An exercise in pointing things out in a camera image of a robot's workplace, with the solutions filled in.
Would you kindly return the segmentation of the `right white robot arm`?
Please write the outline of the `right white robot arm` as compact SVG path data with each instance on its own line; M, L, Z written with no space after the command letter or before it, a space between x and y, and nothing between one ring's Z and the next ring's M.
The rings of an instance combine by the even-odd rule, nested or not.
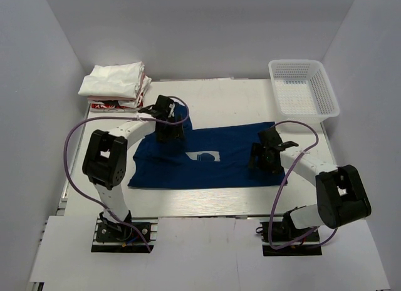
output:
M264 228L265 239L297 240L314 228L336 229L371 215L371 204L354 166L337 166L300 151L297 143L283 141L274 128L260 131L258 136L259 142L251 147L251 171L277 177L279 185L287 184L288 173L295 173L316 190L316 204L285 212L280 222Z

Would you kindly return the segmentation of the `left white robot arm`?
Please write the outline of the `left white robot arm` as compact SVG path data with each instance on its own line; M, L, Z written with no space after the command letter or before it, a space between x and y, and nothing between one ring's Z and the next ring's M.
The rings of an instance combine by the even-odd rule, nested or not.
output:
M160 95L154 104L123 119L125 122L115 128L91 134L82 166L83 174L100 197L100 218L106 224L112 223L110 231L118 240L126 240L132 234L132 216L122 191L128 150L152 133L159 143L183 140L189 108L175 96Z

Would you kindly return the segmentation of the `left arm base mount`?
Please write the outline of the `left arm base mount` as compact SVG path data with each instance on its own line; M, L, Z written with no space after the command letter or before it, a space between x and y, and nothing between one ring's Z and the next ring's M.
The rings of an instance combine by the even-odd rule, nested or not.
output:
M100 213L96 220L91 245L92 253L150 253L157 239L158 220L133 218L135 226L148 243L149 249L141 236L132 228L120 223L109 222Z

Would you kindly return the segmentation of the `blue polo t-shirt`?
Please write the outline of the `blue polo t-shirt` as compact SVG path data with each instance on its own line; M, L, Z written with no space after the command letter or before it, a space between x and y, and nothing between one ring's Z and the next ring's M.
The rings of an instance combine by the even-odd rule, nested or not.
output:
M183 124L184 140L157 142L154 133L138 145L130 188L192 190L279 186L284 173L272 174L248 167L258 133L271 122L193 129Z

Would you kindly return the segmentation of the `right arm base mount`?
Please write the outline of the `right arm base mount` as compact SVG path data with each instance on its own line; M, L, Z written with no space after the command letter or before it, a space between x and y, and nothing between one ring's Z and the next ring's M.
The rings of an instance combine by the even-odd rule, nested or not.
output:
M301 230L295 228L290 217L290 212L286 212L280 221L274 221L272 224L272 241L276 246L290 242L310 231L310 228L303 228ZM318 246L320 236L316 230L288 247L280 250L272 249L268 243L268 225L268 221L261 222L255 229L256 234L262 238L264 257L307 257L322 255L321 247Z

